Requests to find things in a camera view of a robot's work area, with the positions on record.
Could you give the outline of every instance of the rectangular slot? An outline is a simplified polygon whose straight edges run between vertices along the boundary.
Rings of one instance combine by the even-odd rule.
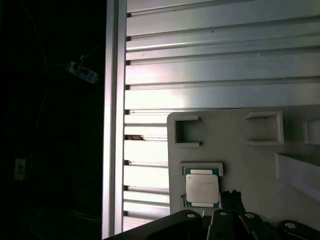
[[[196,140],[197,136],[190,131],[190,128],[199,120],[198,116],[188,116],[174,120],[176,145],[181,147],[199,147],[201,145],[201,142]]]
[[[252,146],[284,144],[283,118],[279,111],[251,112],[244,119],[250,120],[249,138],[246,143]]]

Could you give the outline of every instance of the black mechanical arm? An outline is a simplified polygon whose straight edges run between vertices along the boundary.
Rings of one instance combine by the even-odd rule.
[[[238,191],[224,191],[220,198],[221,209],[212,217],[182,210],[108,240],[320,240],[319,231],[296,221],[285,220],[277,227],[263,222],[246,211]]]

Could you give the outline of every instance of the dark background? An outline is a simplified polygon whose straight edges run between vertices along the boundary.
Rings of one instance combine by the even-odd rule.
[[[2,239],[101,239],[105,0],[4,0],[0,59],[4,96],[3,162],[7,227]],[[70,61],[99,74],[90,84]],[[38,127],[37,118],[47,89]],[[14,180],[15,158],[31,159]]]

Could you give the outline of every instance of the electrical outlet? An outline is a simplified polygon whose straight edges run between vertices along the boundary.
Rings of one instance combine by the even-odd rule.
[[[99,80],[99,75],[96,72],[91,71],[84,66],[79,67],[79,65],[74,61],[69,63],[66,70],[91,84],[95,84]]]

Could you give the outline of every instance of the black plastic part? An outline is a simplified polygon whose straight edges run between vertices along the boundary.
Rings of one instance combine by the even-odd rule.
[[[234,214],[232,212],[214,211],[207,240],[235,240],[236,233],[233,222]]]
[[[289,228],[286,224],[293,224],[295,228]],[[320,240],[320,231],[297,221],[281,221],[277,229],[284,240]]]
[[[247,212],[239,215],[247,233],[255,240],[282,240],[278,234],[269,230],[262,219],[255,213]]]
[[[202,217],[195,211],[182,210],[112,236],[108,240],[199,240],[201,231]]]

